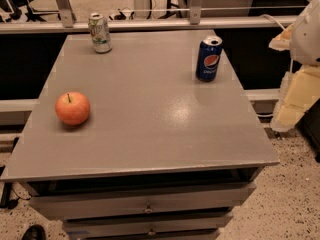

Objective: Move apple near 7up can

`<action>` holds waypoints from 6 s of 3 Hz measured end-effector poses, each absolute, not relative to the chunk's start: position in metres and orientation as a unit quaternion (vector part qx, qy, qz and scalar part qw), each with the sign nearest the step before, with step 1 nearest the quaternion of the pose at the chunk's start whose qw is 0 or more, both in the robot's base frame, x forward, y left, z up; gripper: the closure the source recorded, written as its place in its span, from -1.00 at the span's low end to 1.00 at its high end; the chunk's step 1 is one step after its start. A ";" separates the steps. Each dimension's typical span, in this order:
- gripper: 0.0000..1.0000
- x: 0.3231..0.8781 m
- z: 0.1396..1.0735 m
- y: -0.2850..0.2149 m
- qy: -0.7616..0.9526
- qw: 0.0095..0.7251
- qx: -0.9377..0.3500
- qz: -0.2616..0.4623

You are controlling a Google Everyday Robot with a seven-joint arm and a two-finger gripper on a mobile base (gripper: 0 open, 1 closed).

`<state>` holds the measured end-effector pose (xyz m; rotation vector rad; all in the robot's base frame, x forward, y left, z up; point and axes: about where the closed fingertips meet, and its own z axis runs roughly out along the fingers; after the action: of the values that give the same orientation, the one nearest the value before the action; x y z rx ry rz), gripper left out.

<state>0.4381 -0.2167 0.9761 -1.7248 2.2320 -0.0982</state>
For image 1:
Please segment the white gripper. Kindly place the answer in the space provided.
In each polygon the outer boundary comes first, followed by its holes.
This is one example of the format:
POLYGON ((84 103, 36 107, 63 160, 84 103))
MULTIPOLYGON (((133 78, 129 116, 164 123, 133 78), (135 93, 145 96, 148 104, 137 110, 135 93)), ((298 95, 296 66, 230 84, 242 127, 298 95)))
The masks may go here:
POLYGON ((293 25, 274 37, 269 47, 290 49, 294 61, 303 65, 297 72, 287 72, 282 79, 279 100, 270 127, 276 132, 292 129, 320 99, 320 0, 312 0, 293 25))

